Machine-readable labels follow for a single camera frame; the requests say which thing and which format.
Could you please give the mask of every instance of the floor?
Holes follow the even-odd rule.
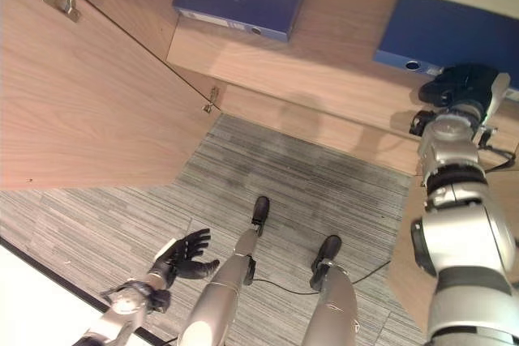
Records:
[[[0,263],[0,344],[71,345],[99,318],[100,311],[1,246]],[[36,286],[37,293],[27,293]],[[150,345],[135,334],[127,343]]]
[[[0,193],[0,234],[80,288],[97,295],[145,272],[171,238],[212,230],[204,258],[232,252],[258,195],[271,212],[255,253],[256,277],[310,292],[309,264],[339,234],[337,261],[351,280],[391,258],[407,176],[222,115],[169,186]],[[384,283],[386,269],[357,284],[360,345],[423,344]],[[166,314],[146,328],[175,336],[206,280],[177,280]],[[227,346],[301,344],[317,296],[265,283],[243,289]]]

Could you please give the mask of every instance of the wooden cabinet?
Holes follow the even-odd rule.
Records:
[[[171,182],[218,110],[75,2],[77,23],[41,0],[2,2],[2,188]]]
[[[431,77],[372,60],[395,1],[304,0],[288,44],[180,17],[168,61],[231,84],[226,113],[415,175],[419,140],[408,130],[431,109],[418,99]],[[491,143],[515,150],[518,123],[517,103],[505,101]]]

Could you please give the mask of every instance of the robot leg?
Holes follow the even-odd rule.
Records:
[[[252,224],[238,240],[233,255],[220,267],[204,288],[186,325],[178,337],[179,346],[222,346],[238,308],[242,285],[252,282],[255,261],[252,259],[256,242],[263,232],[268,216],[269,201],[259,197],[255,204]]]

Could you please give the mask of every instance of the gray striped carpet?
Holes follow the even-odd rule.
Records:
[[[0,234],[97,295],[143,274],[157,250],[188,231],[210,227],[204,258],[227,258],[263,194],[272,205],[256,277],[310,292],[309,264],[331,233],[343,239],[337,261],[351,280],[391,258],[408,185],[399,173],[222,115],[171,185],[2,192]],[[358,345],[422,344],[385,273],[356,285]],[[175,336],[205,283],[177,280],[169,311],[149,317],[146,328]],[[243,290],[226,344],[299,345],[316,302],[254,283]]]

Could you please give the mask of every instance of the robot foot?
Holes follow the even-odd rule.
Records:
[[[258,237],[263,234],[263,227],[268,217],[268,209],[270,208],[270,200],[266,196],[259,196],[254,205],[254,211],[252,213],[252,224],[259,226]]]
[[[315,257],[314,262],[311,264],[311,271],[313,272],[313,275],[310,279],[310,286],[315,291],[321,290],[323,279],[326,276],[328,269],[330,268],[329,265],[321,264],[321,262],[325,258],[333,260],[337,253],[339,253],[341,245],[342,240],[337,235],[330,235],[324,240],[323,244],[319,248],[317,257]]]

